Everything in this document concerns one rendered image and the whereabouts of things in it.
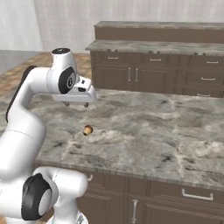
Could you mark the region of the brown cupboard door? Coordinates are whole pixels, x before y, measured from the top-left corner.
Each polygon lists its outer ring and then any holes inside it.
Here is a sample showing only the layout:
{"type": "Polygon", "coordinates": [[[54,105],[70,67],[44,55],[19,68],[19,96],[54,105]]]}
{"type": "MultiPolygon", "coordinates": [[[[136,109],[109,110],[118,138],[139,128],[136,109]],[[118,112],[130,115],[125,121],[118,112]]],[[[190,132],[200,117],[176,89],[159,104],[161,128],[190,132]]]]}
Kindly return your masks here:
{"type": "Polygon", "coordinates": [[[182,203],[127,195],[127,223],[132,224],[132,200],[138,200],[135,224],[224,224],[224,212],[182,203]]]}
{"type": "Polygon", "coordinates": [[[123,224],[124,197],[121,193],[88,191],[77,203],[89,224],[123,224]]]}

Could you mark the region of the wide brown drawer front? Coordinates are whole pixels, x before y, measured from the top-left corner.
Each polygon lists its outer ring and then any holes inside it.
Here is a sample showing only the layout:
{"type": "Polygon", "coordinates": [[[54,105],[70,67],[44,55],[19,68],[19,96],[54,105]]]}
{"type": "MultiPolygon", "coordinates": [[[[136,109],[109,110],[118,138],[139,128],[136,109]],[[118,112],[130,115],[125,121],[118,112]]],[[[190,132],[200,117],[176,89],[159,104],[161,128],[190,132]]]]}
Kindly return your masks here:
{"type": "Polygon", "coordinates": [[[192,187],[187,185],[176,185],[165,182],[151,181],[150,196],[158,200],[167,200],[170,202],[179,202],[184,205],[205,206],[211,208],[224,208],[224,192],[211,189],[203,189],[200,187],[192,187]],[[191,199],[182,195],[181,189],[185,188],[186,193],[208,197],[213,193],[213,201],[203,199],[191,199]]]}

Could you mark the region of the brown mushroom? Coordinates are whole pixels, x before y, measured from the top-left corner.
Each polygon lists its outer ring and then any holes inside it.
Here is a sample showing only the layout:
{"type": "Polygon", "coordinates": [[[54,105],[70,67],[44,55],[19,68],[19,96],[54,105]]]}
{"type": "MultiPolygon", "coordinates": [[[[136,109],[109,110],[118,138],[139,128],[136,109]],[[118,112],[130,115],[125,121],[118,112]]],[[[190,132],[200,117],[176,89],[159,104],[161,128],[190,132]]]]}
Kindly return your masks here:
{"type": "Polygon", "coordinates": [[[85,135],[85,136],[88,136],[88,135],[90,135],[92,132],[93,132],[93,127],[92,126],[90,126],[90,125],[86,125],[85,127],[84,127],[84,130],[83,130],[83,134],[85,135]]]}

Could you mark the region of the brown cupboard run, grey worktop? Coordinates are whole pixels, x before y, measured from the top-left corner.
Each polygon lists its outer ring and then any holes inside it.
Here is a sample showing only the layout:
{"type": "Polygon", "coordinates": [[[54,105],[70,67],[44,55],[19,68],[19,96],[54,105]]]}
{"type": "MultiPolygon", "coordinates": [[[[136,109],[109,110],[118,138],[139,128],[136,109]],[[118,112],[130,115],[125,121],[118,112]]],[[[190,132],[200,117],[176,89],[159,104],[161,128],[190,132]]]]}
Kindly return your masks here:
{"type": "Polygon", "coordinates": [[[224,23],[101,21],[96,88],[224,98],[224,23]]]}

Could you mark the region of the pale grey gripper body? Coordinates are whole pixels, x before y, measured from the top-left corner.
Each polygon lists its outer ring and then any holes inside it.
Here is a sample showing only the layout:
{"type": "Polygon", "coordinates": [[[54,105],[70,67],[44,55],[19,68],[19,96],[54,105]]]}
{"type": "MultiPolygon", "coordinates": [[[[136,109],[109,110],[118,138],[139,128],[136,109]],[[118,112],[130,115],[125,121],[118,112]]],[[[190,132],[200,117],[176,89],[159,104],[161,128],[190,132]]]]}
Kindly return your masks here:
{"type": "Polygon", "coordinates": [[[52,98],[58,102],[95,102],[97,99],[95,88],[91,87],[87,92],[77,92],[73,89],[67,94],[54,94],[52,98]]]}

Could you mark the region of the narrow brown drawer front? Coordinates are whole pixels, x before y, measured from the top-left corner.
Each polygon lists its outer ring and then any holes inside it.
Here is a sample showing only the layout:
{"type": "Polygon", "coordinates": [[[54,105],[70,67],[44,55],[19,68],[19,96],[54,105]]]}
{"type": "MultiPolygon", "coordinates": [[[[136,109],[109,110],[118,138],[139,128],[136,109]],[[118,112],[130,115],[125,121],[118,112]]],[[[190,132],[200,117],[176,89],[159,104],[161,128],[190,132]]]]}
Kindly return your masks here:
{"type": "Polygon", "coordinates": [[[124,193],[125,178],[108,173],[85,171],[87,177],[93,174],[92,181],[88,182],[90,189],[98,189],[115,193],[124,193]]]}

